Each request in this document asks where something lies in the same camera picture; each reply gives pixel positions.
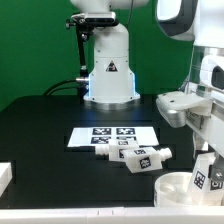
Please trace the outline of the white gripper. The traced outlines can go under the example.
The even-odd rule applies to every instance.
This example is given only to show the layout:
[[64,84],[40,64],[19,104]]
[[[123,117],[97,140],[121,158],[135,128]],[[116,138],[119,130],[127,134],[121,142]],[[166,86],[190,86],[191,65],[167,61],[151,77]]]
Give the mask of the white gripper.
[[[186,123],[224,158],[224,94],[212,93],[209,99],[198,99],[199,102],[187,110]],[[224,165],[210,165],[208,177],[224,182]]]

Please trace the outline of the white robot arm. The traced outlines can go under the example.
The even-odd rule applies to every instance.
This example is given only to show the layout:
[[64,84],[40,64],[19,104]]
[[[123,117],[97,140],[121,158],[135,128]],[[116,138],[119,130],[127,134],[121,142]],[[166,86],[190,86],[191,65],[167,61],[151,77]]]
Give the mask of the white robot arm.
[[[79,36],[94,37],[94,67],[82,67],[85,103],[104,109],[140,99],[129,68],[129,32],[114,11],[149,0],[70,0]],[[156,22],[168,38],[193,43],[190,71],[178,91],[160,94],[160,114],[173,127],[189,125],[216,151],[209,177],[224,180],[224,0],[156,0]]]

